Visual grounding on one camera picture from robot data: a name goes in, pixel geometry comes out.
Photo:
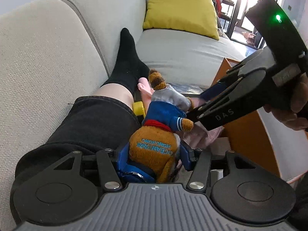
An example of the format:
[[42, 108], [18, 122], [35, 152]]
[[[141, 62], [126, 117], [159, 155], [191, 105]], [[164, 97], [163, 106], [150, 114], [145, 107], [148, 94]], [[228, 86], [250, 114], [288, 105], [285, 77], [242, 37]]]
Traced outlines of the person's right hand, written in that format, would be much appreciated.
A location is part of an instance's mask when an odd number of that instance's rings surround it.
[[268, 104], [264, 106], [264, 110], [267, 113], [272, 112], [272, 115], [286, 127], [294, 131], [306, 131], [308, 125], [307, 119], [297, 116], [298, 112], [300, 112], [305, 105], [307, 105], [307, 75], [302, 74], [292, 95], [290, 110], [281, 110]]

